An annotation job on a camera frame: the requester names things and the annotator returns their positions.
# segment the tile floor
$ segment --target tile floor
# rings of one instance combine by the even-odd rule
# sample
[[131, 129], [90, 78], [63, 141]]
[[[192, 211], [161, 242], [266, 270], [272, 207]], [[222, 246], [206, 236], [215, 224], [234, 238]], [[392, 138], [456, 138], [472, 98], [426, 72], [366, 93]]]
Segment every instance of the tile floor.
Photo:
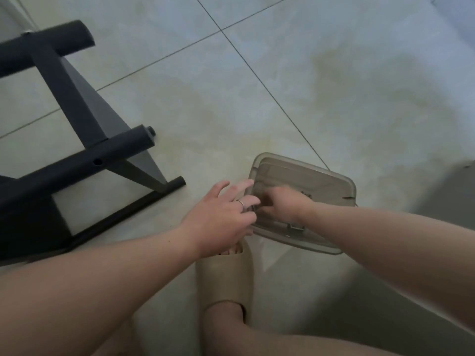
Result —
[[[20, 0], [40, 27], [81, 19], [97, 46], [68, 59], [187, 187], [90, 245], [176, 225], [261, 152], [351, 177], [359, 205], [410, 209], [475, 151], [475, 53], [428, 0]], [[34, 70], [0, 81], [0, 174], [82, 149]], [[55, 195], [72, 232], [147, 190], [104, 171]], [[358, 267], [250, 238], [254, 324], [292, 332]], [[135, 315], [151, 355], [197, 355], [193, 267]]]

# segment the metal frame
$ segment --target metal frame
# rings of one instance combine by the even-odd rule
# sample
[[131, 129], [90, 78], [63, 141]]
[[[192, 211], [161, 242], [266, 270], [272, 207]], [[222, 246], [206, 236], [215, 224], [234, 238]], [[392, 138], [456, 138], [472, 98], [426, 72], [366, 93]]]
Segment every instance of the metal frame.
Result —
[[[0, 177], [0, 263], [71, 251], [185, 185], [182, 177], [167, 183], [146, 151], [154, 146], [154, 130], [142, 125], [131, 129], [63, 58], [94, 45], [89, 30], [78, 20], [42, 31], [26, 31], [0, 44], [0, 77], [37, 67], [85, 147], [18, 180]], [[153, 192], [72, 236], [51, 194], [104, 169]], [[54, 236], [43, 230], [40, 245], [38, 237], [31, 238], [35, 223], [41, 223], [31, 216], [35, 210], [47, 210], [45, 217], [54, 220], [56, 227]], [[36, 251], [22, 249], [23, 244], [32, 243], [38, 244]]]

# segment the plastic container lid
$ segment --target plastic container lid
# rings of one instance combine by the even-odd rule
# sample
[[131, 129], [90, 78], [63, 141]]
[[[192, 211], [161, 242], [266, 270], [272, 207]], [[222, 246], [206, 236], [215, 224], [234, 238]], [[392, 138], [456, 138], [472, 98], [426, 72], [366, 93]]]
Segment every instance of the plastic container lid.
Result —
[[[356, 186], [351, 179], [288, 157], [271, 153], [258, 155], [249, 178], [255, 182], [246, 190], [247, 195], [260, 197], [268, 187], [288, 185], [315, 202], [341, 206], [356, 205]], [[260, 236], [301, 249], [333, 255], [341, 253], [338, 247], [302, 225], [279, 222], [258, 215], [253, 229], [254, 233]]]

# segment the beige slide sandal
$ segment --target beige slide sandal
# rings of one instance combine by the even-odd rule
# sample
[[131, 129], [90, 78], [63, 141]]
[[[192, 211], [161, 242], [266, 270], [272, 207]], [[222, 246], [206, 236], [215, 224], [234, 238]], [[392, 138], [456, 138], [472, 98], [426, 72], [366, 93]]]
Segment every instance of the beige slide sandal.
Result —
[[238, 253], [216, 255], [196, 261], [196, 278], [201, 312], [222, 301], [231, 301], [243, 308], [244, 322], [251, 315], [254, 290], [254, 266], [251, 249], [242, 239]]

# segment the forearm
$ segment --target forearm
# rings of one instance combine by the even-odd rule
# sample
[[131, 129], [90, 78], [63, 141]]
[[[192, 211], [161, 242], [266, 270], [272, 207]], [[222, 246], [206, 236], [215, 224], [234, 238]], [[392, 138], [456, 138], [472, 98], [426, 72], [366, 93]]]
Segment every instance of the forearm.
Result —
[[303, 224], [372, 272], [475, 327], [474, 231], [419, 215], [321, 203], [302, 215]]
[[176, 229], [6, 274], [0, 278], [0, 349], [6, 355], [91, 354], [195, 258]]

